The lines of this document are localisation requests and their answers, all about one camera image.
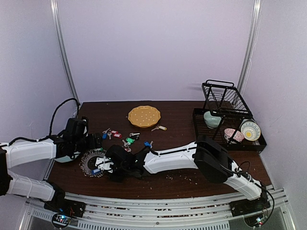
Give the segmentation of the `key with blue tag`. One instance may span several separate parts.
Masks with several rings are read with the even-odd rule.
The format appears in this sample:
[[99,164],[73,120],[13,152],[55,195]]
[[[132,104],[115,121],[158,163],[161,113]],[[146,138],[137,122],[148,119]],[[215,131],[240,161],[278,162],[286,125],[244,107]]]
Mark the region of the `key with blue tag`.
[[105,140],[107,138],[107,134],[108,134],[108,131],[110,130],[110,128],[108,128],[107,130],[104,130],[102,132],[102,140]]

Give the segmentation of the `key with red tag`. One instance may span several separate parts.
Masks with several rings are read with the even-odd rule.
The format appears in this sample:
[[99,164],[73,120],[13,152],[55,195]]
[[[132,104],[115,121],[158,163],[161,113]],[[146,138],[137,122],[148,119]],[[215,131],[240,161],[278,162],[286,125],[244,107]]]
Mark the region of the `key with red tag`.
[[121,138],[122,134],[119,133],[118,131],[111,130],[111,131],[108,131],[107,136],[108,136],[109,139]]

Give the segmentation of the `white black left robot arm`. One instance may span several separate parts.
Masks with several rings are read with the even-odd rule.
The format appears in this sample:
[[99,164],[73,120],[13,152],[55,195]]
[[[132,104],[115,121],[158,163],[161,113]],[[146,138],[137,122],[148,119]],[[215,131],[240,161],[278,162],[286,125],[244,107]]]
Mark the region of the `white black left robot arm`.
[[65,192],[54,183],[39,181],[10,172],[9,169],[38,160],[55,160],[68,163],[82,156],[86,151],[102,146],[99,133],[88,133],[88,120],[70,118],[66,128],[57,135],[49,134],[41,139],[17,137],[0,146],[0,194],[13,194],[37,198],[48,208],[59,213],[71,206],[65,199]]

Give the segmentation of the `key with green tag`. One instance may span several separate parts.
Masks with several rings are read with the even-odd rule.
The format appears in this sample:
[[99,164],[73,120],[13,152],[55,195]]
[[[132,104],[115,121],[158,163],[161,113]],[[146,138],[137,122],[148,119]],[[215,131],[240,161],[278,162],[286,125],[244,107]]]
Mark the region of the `key with green tag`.
[[134,139],[132,138],[126,138],[126,139],[123,139],[122,142],[123,142],[123,146],[124,147],[129,147],[131,144],[134,143]]

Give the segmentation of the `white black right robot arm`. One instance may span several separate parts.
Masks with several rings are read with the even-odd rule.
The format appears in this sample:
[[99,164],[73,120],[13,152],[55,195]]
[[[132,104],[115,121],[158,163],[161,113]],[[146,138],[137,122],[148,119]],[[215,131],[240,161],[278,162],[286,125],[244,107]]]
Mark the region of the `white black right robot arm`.
[[114,181],[121,181],[125,175],[142,178],[164,171],[198,169],[209,182],[226,184],[243,194],[249,211],[257,211],[268,199],[265,186],[207,136],[166,150],[153,150],[152,145],[145,142],[144,148],[136,154],[113,145],[105,153],[103,169],[112,174]]

